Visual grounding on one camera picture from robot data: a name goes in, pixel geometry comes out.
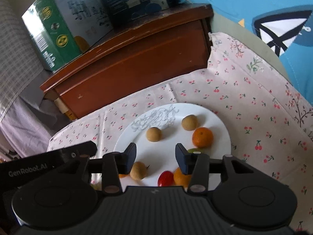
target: checkered fabric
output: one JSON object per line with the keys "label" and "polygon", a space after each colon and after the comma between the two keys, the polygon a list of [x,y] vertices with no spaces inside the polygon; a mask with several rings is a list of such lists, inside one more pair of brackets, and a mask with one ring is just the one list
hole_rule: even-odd
{"label": "checkered fabric", "polygon": [[42,70],[8,0],[0,0],[0,123],[16,97]]}

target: orange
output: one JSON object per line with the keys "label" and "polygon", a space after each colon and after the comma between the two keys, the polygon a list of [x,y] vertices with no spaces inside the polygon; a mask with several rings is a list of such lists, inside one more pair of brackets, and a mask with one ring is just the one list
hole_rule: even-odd
{"label": "orange", "polygon": [[181,185],[184,188],[187,188],[189,185],[189,182],[191,180],[192,175],[184,175],[182,174],[182,171],[178,167],[174,172],[174,182],[176,185]]}
{"label": "orange", "polygon": [[213,143],[213,133],[206,127],[197,128],[192,134],[192,143],[196,147],[210,147]]}
{"label": "orange", "polygon": [[83,37],[78,35],[74,37],[74,40],[82,53],[85,53],[90,48],[88,42]]}

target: cherry tomato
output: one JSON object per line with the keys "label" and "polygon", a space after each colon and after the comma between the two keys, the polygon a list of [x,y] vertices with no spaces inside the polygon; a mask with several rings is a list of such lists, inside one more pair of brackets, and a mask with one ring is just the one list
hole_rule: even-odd
{"label": "cherry tomato", "polygon": [[164,171],[157,181],[158,186],[171,186],[174,183],[174,174],[170,171]]}

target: tablecloth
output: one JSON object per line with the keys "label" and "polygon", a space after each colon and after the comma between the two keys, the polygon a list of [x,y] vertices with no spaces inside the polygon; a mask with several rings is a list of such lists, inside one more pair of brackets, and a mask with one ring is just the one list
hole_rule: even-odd
{"label": "tablecloth", "polygon": [[[291,227],[313,232],[312,106],[245,45],[224,33],[210,38],[207,69],[144,89],[73,122],[51,138],[48,150],[92,140],[98,147],[95,157],[101,158],[147,110],[176,102],[201,105],[226,125],[234,156],[295,192],[298,206]],[[92,183],[99,186],[99,181],[94,175]]]}

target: brown wooden furniture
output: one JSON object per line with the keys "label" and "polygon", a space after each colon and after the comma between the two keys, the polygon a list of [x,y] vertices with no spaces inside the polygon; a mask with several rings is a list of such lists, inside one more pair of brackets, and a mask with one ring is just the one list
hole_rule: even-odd
{"label": "brown wooden furniture", "polygon": [[41,89],[54,89],[81,118],[173,77],[205,68],[210,54],[210,5],[180,5],[113,30],[57,71]]}

